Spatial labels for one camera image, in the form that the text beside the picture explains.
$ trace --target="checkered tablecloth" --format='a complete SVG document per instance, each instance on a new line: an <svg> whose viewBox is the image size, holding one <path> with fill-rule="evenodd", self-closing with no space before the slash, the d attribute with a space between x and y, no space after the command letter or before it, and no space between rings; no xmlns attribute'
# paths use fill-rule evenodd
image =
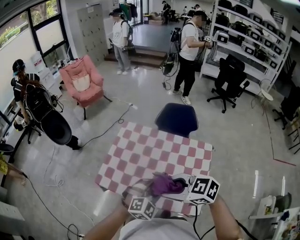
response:
<svg viewBox="0 0 300 240"><path fill-rule="evenodd" d="M212 148L209 143L124 122L95 182L103 188L122 194L138 180L152 179L154 172L208 175ZM158 200L156 207L195 215L195 207L164 197Z"/></svg>

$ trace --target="person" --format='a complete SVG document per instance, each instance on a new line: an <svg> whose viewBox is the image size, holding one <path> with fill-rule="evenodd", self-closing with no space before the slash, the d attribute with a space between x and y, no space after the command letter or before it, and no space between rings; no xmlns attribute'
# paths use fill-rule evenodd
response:
<svg viewBox="0 0 300 240"><path fill-rule="evenodd" d="M128 23L121 18L123 12L120 8L114 9L109 16L112 16L114 23L112 27L112 43L114 54L118 60L119 70L118 75L127 75L128 71L131 69L130 60L128 57L127 50L127 37L129 33Z"/></svg>
<svg viewBox="0 0 300 240"><path fill-rule="evenodd" d="M10 176L15 179L21 180L21 185L25 186L26 178L23 176L22 172L11 164L7 163L3 157L3 154L0 153L0 172L3 175Z"/></svg>
<svg viewBox="0 0 300 240"><path fill-rule="evenodd" d="M169 11L171 10L171 6L166 1L163 1L162 4L164 5L163 16L165 17L165 24L168 24Z"/></svg>
<svg viewBox="0 0 300 240"><path fill-rule="evenodd" d="M26 92L26 86L27 84L31 84L36 87L40 87L41 86L41 84L39 83L40 79L37 74L25 73L25 64L22 59L18 59L13 63L13 72L15 77L11 80L11 85L13 86L15 101L21 109L25 123L28 125L30 123L30 119L28 117L28 114L23 104L23 100ZM39 123L36 123L36 126L39 129L41 129ZM80 149L81 141L77 137L72 136L70 142L67 143L66 145L72 148L73 150L78 150Z"/></svg>
<svg viewBox="0 0 300 240"><path fill-rule="evenodd" d="M220 195L217 195L214 203L209 204L209 208L218 240L243 238L239 225ZM111 215L93 227L83 239L111 240L130 216L127 209L120 204ZM154 218L151 221L135 219L121 228L119 240L140 239L199 240L193 226L184 218Z"/></svg>
<svg viewBox="0 0 300 240"><path fill-rule="evenodd" d="M188 12L188 8L187 8L187 6L185 6L184 9L183 9L183 15L186 16L187 12Z"/></svg>
<svg viewBox="0 0 300 240"><path fill-rule="evenodd" d="M196 11L192 19L183 27L181 34L181 51L179 53L180 68L176 76L174 85L174 95L181 95L184 104L191 105L189 92L195 82L194 61L198 54L199 47L209 47L208 42L199 42L198 27L206 21L206 14L202 11ZM180 85L184 81L184 90L180 90Z"/></svg>
<svg viewBox="0 0 300 240"><path fill-rule="evenodd" d="M203 11L199 4L195 5L195 11Z"/></svg>

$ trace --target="shoe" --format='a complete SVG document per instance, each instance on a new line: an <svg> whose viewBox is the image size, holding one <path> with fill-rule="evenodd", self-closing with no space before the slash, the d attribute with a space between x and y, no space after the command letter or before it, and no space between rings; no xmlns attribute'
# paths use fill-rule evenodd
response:
<svg viewBox="0 0 300 240"><path fill-rule="evenodd" d="M191 105L191 101L188 97L181 96L181 99L185 105Z"/></svg>
<svg viewBox="0 0 300 240"><path fill-rule="evenodd" d="M178 91L173 90L172 94L173 94L173 95L183 94L183 91L180 90L180 89L179 89Z"/></svg>

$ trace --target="black and white marker cube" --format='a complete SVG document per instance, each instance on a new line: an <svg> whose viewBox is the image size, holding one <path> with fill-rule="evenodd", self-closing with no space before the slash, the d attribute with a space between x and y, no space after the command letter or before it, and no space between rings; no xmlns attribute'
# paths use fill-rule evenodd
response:
<svg viewBox="0 0 300 240"><path fill-rule="evenodd" d="M128 212L136 219L151 220L156 213L155 206L146 197L133 197Z"/></svg>
<svg viewBox="0 0 300 240"><path fill-rule="evenodd" d="M190 188L187 201L194 205L213 203L219 188L220 184L213 177L198 175Z"/></svg>

